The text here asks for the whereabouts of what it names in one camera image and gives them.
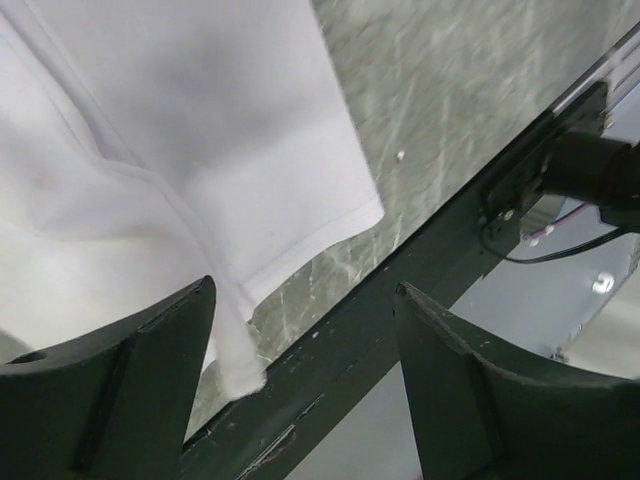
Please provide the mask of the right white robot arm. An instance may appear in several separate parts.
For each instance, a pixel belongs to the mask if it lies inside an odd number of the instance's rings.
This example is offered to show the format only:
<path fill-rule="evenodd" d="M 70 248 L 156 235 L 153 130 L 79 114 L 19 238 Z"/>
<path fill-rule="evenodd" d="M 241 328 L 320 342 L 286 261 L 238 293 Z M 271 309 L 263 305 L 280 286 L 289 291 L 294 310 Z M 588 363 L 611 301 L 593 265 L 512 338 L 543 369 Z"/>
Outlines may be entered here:
<path fill-rule="evenodd" d="M 603 223 L 637 233 L 639 146 L 570 131 L 550 148 L 540 189 L 595 206 Z"/>

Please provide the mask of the white t shirt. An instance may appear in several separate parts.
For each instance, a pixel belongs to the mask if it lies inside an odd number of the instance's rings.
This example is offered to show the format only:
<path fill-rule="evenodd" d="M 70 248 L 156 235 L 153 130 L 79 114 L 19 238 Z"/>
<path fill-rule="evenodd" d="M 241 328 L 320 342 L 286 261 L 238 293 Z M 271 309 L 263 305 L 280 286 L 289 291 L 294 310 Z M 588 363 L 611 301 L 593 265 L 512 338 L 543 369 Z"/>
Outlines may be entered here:
<path fill-rule="evenodd" d="M 203 276 L 204 362 L 266 382 L 247 324 L 382 203 L 307 1 L 1 5 L 1 328 L 41 349 Z"/>

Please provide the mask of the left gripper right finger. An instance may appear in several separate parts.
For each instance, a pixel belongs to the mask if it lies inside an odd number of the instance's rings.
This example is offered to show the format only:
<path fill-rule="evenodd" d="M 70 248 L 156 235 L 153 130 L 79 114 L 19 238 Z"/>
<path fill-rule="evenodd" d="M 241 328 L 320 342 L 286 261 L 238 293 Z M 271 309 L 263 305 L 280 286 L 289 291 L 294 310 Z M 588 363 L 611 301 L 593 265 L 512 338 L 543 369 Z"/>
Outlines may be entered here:
<path fill-rule="evenodd" d="M 425 478 L 638 477 L 637 381 L 526 351 L 406 283 L 394 317 Z"/>

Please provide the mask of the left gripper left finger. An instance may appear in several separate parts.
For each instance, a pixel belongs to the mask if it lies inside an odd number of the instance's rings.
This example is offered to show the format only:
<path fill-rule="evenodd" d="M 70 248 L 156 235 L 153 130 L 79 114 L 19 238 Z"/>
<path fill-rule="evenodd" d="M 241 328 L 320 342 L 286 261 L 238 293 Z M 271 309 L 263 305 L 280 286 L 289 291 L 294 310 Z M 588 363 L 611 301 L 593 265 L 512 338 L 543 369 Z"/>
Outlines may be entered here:
<path fill-rule="evenodd" d="M 4 479 L 171 479 L 216 302 L 206 276 L 1 368 Z"/>

